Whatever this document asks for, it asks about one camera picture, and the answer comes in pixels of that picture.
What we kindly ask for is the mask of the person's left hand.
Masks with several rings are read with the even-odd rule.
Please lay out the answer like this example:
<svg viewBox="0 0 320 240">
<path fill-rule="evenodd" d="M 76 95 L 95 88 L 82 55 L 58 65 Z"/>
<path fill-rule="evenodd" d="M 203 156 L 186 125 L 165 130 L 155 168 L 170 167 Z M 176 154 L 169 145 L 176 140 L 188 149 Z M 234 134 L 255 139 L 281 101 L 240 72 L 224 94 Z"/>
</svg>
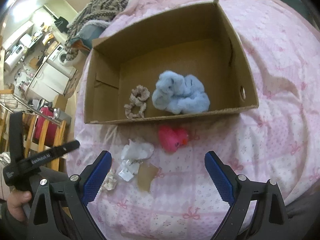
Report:
<svg viewBox="0 0 320 240">
<path fill-rule="evenodd" d="M 28 204 L 31 199 L 32 194 L 30 191 L 19 191 L 14 189 L 7 200 L 8 211 L 12 217 L 19 222 L 24 222 L 26 220 L 26 215 L 23 206 Z"/>
</svg>

